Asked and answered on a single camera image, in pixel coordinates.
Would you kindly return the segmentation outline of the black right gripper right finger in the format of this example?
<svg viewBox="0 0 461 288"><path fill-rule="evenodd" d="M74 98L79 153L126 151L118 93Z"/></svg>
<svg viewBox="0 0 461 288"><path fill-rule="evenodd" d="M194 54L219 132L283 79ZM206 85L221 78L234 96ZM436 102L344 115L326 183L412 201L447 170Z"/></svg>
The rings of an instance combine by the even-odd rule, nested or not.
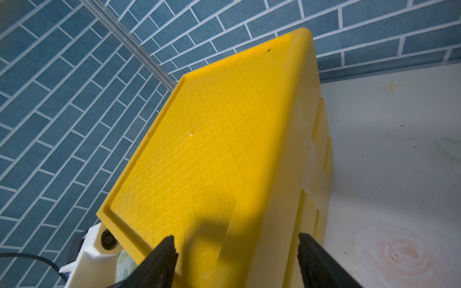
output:
<svg viewBox="0 0 461 288"><path fill-rule="evenodd" d="M362 288L309 234L299 233L298 262L305 288Z"/></svg>

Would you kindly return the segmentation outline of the yellow drawer cabinet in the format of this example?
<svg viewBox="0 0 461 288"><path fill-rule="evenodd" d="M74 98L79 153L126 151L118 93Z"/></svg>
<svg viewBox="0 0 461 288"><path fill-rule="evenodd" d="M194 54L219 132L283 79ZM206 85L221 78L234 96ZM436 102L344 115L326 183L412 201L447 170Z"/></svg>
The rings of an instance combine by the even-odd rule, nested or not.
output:
<svg viewBox="0 0 461 288"><path fill-rule="evenodd" d="M306 28L185 74L97 215L135 263L167 236L187 288L300 288L333 146Z"/></svg>

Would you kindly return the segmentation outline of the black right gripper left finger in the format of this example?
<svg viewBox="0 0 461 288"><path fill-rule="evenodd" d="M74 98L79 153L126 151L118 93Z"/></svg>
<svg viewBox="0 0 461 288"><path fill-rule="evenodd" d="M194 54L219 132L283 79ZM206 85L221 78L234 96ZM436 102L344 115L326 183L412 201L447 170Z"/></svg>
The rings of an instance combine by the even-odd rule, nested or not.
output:
<svg viewBox="0 0 461 288"><path fill-rule="evenodd" d="M171 288L178 253L174 236L167 236L128 276L110 288Z"/></svg>

